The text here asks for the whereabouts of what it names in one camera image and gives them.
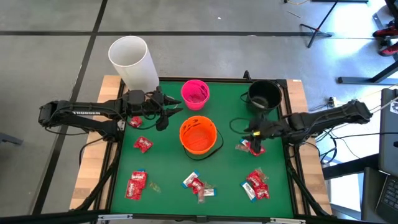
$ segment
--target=gray floor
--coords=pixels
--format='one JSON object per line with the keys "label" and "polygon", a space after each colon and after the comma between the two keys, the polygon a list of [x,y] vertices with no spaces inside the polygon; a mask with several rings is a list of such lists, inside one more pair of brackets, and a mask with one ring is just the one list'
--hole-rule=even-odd
{"label": "gray floor", "polygon": [[[0,30],[92,30],[100,5],[100,0],[0,0]],[[317,26],[331,5],[307,2],[295,6],[283,4],[282,0],[114,0],[106,7],[100,30],[300,32],[300,23]],[[243,71],[249,70],[255,78],[301,79],[309,107],[314,107],[324,104],[329,96],[348,101],[382,88],[338,85],[335,80],[340,76],[371,77],[394,61],[380,57],[378,45],[371,38],[377,29],[374,13],[383,23],[391,20],[383,5],[382,0],[339,3],[323,27],[325,32],[336,35],[317,39],[310,49],[305,46],[308,37],[142,38],[148,43],[160,76],[240,78]],[[107,51],[117,38],[97,37],[79,101],[96,101],[103,75],[116,74]],[[29,212],[54,139],[37,123],[39,106],[69,98],[88,39],[0,36],[0,102],[4,105],[0,110],[0,132],[24,140],[21,147],[0,144],[0,216]],[[377,100],[367,99],[371,103]],[[358,128],[345,130],[352,133]],[[66,138],[44,212],[68,209],[78,172],[78,150],[84,142],[84,136]],[[328,146],[323,143],[322,150]],[[373,152],[374,147],[360,151],[363,156]],[[354,159],[344,148],[338,156],[341,161]]]}

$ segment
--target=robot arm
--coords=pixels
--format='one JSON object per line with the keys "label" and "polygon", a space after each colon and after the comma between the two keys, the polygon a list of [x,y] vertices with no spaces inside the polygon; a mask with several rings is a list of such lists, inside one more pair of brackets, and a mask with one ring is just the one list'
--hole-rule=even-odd
{"label": "robot arm", "polygon": [[333,128],[343,123],[366,124],[372,114],[364,103],[351,100],[347,104],[316,113],[293,113],[280,121],[268,121],[264,116],[253,119],[245,132],[255,152],[260,151],[261,141],[267,138],[287,138],[291,144],[301,143],[312,134],[321,133],[323,130]]}
{"label": "robot arm", "polygon": [[[128,91],[121,98],[104,103],[52,101],[40,107],[39,123],[45,128],[69,125],[84,131],[97,131],[105,141],[117,141],[121,137],[118,132],[119,120],[126,120],[128,116],[160,115],[156,128],[162,131],[169,125],[169,117],[182,110],[165,110],[163,106],[179,103],[181,101],[163,95],[160,87],[150,93]],[[84,115],[105,116],[110,120],[101,122],[82,117]]]}

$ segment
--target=orange bucket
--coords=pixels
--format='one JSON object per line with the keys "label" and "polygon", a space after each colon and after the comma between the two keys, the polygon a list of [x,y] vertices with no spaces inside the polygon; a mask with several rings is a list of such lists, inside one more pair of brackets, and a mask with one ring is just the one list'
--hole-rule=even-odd
{"label": "orange bucket", "polygon": [[204,116],[192,116],[180,127],[181,144],[194,155],[203,155],[216,143],[217,128]]}

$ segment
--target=green mat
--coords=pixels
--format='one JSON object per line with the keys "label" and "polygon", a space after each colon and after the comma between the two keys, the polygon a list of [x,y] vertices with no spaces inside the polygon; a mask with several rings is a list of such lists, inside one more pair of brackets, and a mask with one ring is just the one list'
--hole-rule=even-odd
{"label": "green mat", "polygon": [[[182,100],[182,85],[183,82],[161,82],[162,91],[177,100]],[[277,138],[263,141],[262,145],[267,152],[259,157],[235,149],[241,136],[230,130],[229,121],[236,117],[252,117],[245,103],[239,99],[249,85],[208,83],[208,86],[210,99],[205,107],[200,111],[191,111],[183,102],[179,107],[184,110],[170,118],[165,131],[158,132],[155,128],[140,131],[127,127],[111,205],[112,213],[293,217],[282,140]],[[224,137],[224,146],[203,161],[189,159],[178,136],[181,124],[194,115],[210,118]],[[270,113],[269,119],[278,120],[277,110]],[[154,121],[144,120],[142,127],[153,123]],[[243,130],[247,125],[247,121],[233,123],[238,130]],[[145,154],[133,147],[139,136],[145,136],[154,143]],[[218,135],[215,148],[220,144],[221,138]],[[250,202],[240,183],[258,167],[269,177],[267,183],[271,198]],[[140,201],[124,197],[131,172],[138,169],[147,171],[147,184],[155,182],[161,188],[161,193],[147,185]],[[198,204],[197,196],[192,194],[191,189],[181,186],[182,181],[194,170],[199,171],[202,181],[215,185],[217,189],[217,196],[206,197],[203,204]]]}

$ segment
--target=black cup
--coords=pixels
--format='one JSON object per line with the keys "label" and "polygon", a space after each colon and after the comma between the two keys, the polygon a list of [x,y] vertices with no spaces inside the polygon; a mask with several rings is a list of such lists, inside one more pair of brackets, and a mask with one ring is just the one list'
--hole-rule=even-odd
{"label": "black cup", "polygon": [[255,113],[269,113],[280,105],[282,93],[279,87],[268,80],[258,80],[252,83],[246,92],[246,104]]}

